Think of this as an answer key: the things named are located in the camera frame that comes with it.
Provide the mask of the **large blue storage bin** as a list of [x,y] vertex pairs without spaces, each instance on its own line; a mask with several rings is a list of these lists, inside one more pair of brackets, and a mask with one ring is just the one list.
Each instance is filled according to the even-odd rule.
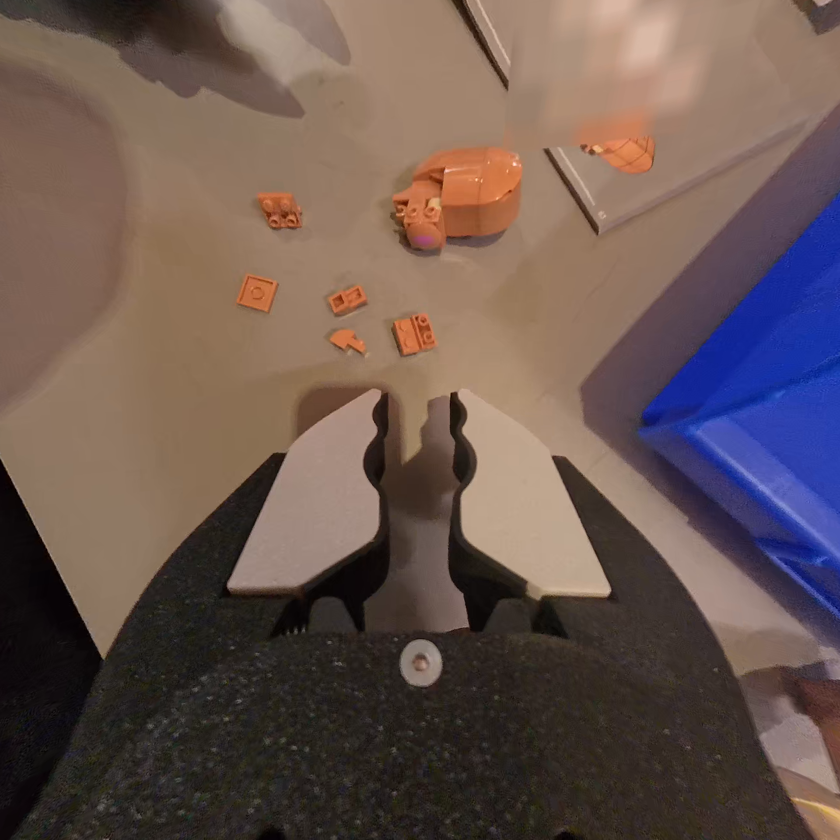
[[839,197],[647,405],[646,446],[839,616]]

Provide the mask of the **round brown brick assembly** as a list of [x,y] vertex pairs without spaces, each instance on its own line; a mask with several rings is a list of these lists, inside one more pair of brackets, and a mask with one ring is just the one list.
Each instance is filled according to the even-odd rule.
[[431,155],[392,203],[407,245],[439,251],[451,238],[505,233],[519,216],[521,193],[520,156],[481,146]]

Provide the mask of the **grey desk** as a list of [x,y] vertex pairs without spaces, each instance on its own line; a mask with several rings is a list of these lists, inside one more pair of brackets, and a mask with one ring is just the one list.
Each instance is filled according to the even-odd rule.
[[[838,187],[838,111],[597,236],[545,154],[518,222],[414,255],[391,195],[498,142],[505,92],[452,2],[215,2],[118,45],[2,11],[2,459],[101,652],[154,572],[272,452],[391,395],[392,570],[374,628],[449,629],[447,396],[567,455],[689,588],[746,690],[838,630],[635,435],[637,415]],[[271,229],[258,193],[292,193]],[[240,307],[246,274],[278,283]],[[334,317],[327,297],[369,303]],[[424,312],[437,348],[403,358]],[[328,341],[353,329],[366,359]]]

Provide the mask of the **square brown brick plate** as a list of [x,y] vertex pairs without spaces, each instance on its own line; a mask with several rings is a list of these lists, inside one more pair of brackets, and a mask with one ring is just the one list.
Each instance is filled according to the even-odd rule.
[[270,313],[278,291],[278,283],[270,278],[246,274],[237,296],[240,307]]

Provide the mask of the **small brown brick plate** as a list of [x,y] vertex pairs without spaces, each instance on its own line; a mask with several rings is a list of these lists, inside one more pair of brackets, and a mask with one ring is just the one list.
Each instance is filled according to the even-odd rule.
[[302,227],[302,210],[292,193],[260,192],[256,200],[271,229],[300,229]]

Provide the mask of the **brown two-stud brick plate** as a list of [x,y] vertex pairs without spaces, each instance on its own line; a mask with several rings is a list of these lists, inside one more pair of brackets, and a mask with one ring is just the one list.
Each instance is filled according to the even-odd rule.
[[432,323],[424,312],[395,320],[392,334],[403,358],[434,350],[438,346]]

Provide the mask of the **grey instruction booklet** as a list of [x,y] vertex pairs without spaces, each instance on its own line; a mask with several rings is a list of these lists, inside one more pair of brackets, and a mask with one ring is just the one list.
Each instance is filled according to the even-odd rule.
[[577,144],[546,148],[560,178],[597,234],[685,192],[791,137],[812,132],[838,103],[824,69],[827,40],[795,2],[760,2],[759,32],[734,80],[684,129],[655,141],[652,168],[622,174]]

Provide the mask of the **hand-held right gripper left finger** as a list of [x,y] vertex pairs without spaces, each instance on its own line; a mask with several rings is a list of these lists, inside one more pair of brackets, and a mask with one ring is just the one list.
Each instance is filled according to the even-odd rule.
[[364,600],[382,585],[388,402],[382,390],[363,392],[290,446],[228,578],[229,594],[304,596],[360,561],[383,571],[369,584],[351,579],[346,597]]

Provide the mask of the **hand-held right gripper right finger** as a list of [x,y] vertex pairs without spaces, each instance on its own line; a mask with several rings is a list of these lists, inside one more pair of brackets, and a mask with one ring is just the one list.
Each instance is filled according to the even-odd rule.
[[458,498],[466,548],[535,601],[607,598],[612,587],[549,448],[475,393],[453,397],[467,455]]

